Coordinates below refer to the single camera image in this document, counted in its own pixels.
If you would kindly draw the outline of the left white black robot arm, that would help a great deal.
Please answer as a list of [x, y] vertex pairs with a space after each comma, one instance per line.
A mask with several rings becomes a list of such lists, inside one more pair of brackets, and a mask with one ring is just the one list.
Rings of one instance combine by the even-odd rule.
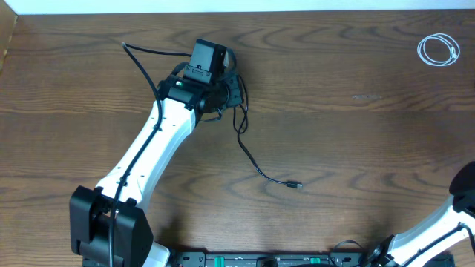
[[71, 250], [84, 266], [167, 265], [171, 252], [155, 242], [145, 215], [154, 189], [203, 114], [243, 103], [232, 49], [198, 39], [189, 58], [151, 85], [151, 113], [117, 165], [95, 188], [73, 192]]

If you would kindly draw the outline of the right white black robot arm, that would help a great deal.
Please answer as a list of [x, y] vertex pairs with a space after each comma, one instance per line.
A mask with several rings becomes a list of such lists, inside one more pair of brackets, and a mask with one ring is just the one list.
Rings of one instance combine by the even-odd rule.
[[391, 235], [368, 252], [363, 266], [423, 266], [468, 238], [474, 245], [474, 163], [453, 178], [450, 196], [406, 232]]

